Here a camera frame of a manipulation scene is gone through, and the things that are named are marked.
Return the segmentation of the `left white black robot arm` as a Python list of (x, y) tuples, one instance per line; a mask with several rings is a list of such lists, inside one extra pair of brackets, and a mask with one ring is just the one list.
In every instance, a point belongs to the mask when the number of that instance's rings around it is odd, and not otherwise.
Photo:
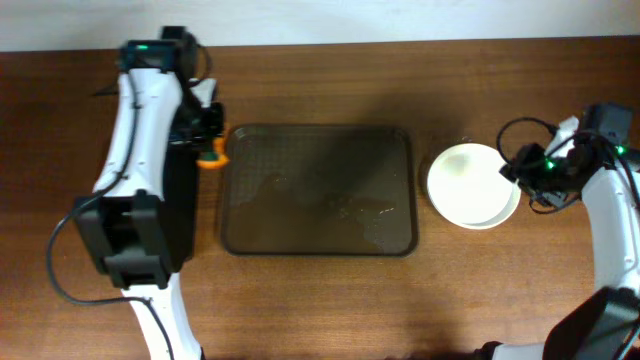
[(153, 359), (201, 359), (180, 272), (194, 253), (200, 169), (226, 165), (214, 79), (130, 69), (110, 148), (75, 222), (96, 270), (131, 304)]

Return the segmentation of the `pale green plate with ketchup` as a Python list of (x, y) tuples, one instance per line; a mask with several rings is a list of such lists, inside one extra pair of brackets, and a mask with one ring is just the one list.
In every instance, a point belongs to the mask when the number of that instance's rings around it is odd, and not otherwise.
[(501, 176), (445, 177), (431, 190), (434, 206), (451, 223), (486, 230), (505, 222), (515, 211), (520, 191)]

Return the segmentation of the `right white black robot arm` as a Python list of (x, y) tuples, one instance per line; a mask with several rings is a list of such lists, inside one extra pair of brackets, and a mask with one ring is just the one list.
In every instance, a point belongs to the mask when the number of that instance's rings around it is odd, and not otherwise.
[(523, 146), (501, 169), (538, 214), (582, 202), (591, 227), (595, 292), (531, 345), (489, 342), (476, 359), (632, 359), (639, 356), (639, 152), (632, 117), (595, 108), (545, 127), (547, 147)]

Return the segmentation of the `cream plate with ketchup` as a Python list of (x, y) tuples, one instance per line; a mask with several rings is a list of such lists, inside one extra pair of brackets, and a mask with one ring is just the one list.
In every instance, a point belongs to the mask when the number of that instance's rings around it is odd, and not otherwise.
[(473, 230), (496, 227), (515, 211), (521, 191), (501, 173), (498, 151), (482, 144), (452, 146), (436, 157), (426, 190), (435, 209), (451, 223)]

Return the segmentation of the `orange green sponge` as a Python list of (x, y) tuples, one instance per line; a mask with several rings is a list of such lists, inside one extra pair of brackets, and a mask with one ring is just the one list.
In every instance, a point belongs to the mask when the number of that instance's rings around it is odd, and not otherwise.
[(225, 152), (225, 138), (216, 137), (212, 141), (212, 150), (202, 153), (196, 164), (201, 169), (216, 170), (224, 168), (229, 162), (230, 159)]

